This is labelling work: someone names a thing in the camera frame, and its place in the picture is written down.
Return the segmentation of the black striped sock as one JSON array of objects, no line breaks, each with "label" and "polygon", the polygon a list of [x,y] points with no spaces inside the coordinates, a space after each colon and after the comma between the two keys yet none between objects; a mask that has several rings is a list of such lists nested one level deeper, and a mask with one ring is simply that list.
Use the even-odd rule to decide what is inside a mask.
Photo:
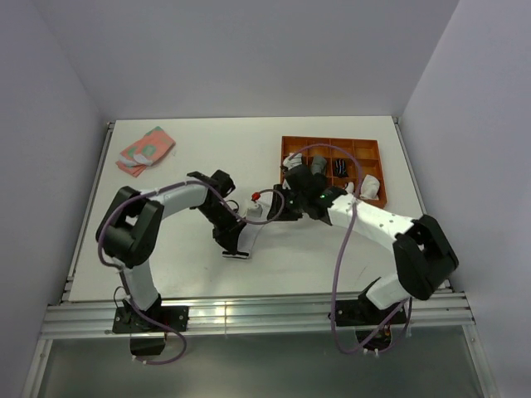
[{"label": "black striped sock", "polygon": [[347,164],[344,158],[334,159],[334,175],[339,178],[348,177]]}]

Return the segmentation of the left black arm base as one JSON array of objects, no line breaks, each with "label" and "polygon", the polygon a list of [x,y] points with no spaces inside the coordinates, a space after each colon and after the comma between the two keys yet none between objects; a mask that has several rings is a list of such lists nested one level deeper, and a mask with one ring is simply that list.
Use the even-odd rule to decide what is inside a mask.
[{"label": "left black arm base", "polygon": [[[187,331],[188,319],[188,306],[162,306],[144,312],[126,304],[115,310],[112,333],[130,335],[129,350],[134,359],[165,364],[180,359],[187,351],[188,342],[183,332]],[[154,360],[163,353],[170,334],[183,343],[177,358]]]}]

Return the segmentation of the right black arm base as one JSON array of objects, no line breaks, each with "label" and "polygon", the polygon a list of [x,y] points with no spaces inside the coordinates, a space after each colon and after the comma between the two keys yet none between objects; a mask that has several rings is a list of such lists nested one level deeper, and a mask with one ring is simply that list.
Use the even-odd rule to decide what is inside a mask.
[{"label": "right black arm base", "polygon": [[335,302],[334,325],[354,327],[357,343],[367,352],[384,352],[405,336],[412,317],[411,300],[379,309],[367,298]]}]

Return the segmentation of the white sock with black stripes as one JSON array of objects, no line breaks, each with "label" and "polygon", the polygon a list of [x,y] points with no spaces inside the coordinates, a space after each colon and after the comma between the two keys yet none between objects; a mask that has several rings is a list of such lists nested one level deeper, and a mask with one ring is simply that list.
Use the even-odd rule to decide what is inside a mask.
[{"label": "white sock with black stripes", "polygon": [[[257,201],[259,201],[262,205],[265,206],[266,217],[264,218],[263,221],[255,221],[255,222],[260,222],[261,223],[260,225],[246,224],[239,238],[238,249],[241,251],[248,252],[249,255],[248,256],[224,256],[222,254],[223,257],[232,258],[232,259],[242,259],[242,260],[247,260],[251,257],[251,252],[256,242],[256,238],[261,232],[261,229],[265,226],[264,222],[267,221],[267,216],[271,208],[271,199],[266,199],[264,197],[261,197]],[[246,201],[244,201],[243,206],[238,207],[237,214],[245,218],[245,211],[246,211]]]}]

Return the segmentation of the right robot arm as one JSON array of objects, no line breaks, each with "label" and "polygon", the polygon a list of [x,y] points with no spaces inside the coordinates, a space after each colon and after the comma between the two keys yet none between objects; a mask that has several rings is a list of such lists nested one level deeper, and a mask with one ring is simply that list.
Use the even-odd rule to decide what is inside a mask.
[{"label": "right robot arm", "polygon": [[432,216],[399,216],[358,199],[352,189],[327,183],[305,165],[284,170],[285,183],[274,186],[268,219],[297,221],[302,216],[354,231],[389,250],[395,271],[374,280],[353,302],[337,307],[357,324],[382,321],[406,299],[429,299],[456,270],[459,260]]}]

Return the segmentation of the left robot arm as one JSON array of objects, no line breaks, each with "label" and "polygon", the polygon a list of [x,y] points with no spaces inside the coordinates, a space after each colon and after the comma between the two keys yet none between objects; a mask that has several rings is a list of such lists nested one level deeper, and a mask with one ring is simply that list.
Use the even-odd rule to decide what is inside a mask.
[{"label": "left robot arm", "polygon": [[119,271],[129,302],[132,322],[152,331],[162,320],[161,297],[153,283],[149,257],[162,221],[182,210],[197,209],[212,224],[212,237],[228,257],[246,259],[243,246],[246,223],[222,203],[236,188],[229,174],[215,171],[208,177],[190,172],[188,179],[151,192],[122,187],[116,193],[96,231],[100,262]]}]

